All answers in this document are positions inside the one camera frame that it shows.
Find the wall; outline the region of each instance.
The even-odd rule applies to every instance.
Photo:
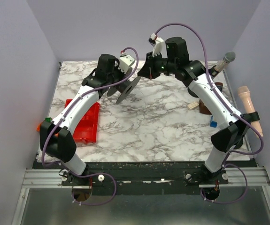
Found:
[[[205,40],[210,60],[233,49],[260,0],[27,0],[60,60],[96,60],[133,46],[141,59],[152,50],[147,39],[160,26],[191,25]],[[163,39],[182,36],[191,59],[203,59],[199,40],[180,27]]]
[[[233,90],[249,87],[252,101],[261,117],[265,146],[256,160],[267,168],[270,177],[270,0],[262,0],[254,16],[234,47],[236,60],[228,67]],[[253,150],[259,140],[250,134]]]
[[[0,1],[0,225],[11,224],[58,68],[27,2]]]

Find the white knob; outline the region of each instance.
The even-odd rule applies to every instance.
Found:
[[[99,175],[99,176],[98,176],[98,180],[99,180],[100,182],[103,182],[104,179],[105,179],[104,175]]]

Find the green object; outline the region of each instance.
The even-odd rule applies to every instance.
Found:
[[[47,117],[47,118],[45,118],[45,121],[51,122],[52,121],[52,118],[51,117]]]

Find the marble countertop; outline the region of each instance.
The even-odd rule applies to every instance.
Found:
[[[137,71],[143,66],[140,61]],[[82,80],[97,66],[97,61],[64,62],[59,75],[49,117],[64,109],[73,98]],[[215,82],[224,84],[223,93],[231,100],[224,75]],[[155,80],[141,78],[130,95],[116,105],[118,93],[99,100],[100,117],[97,142],[77,143],[77,154],[85,162],[134,161],[202,161],[212,144],[210,137],[219,129],[209,126],[210,116],[199,113],[198,107],[187,105],[197,101],[174,76]],[[244,144],[241,149],[247,151]],[[46,161],[53,159],[46,156]],[[229,160],[249,160],[249,156],[232,153]]]

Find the gray floor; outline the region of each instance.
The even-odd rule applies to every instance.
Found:
[[[217,205],[199,195],[116,196],[103,206],[72,204],[69,189],[31,189],[23,225],[270,225],[261,187],[241,202]],[[224,188],[220,201],[233,200],[240,187]],[[92,196],[103,201],[107,196]]]

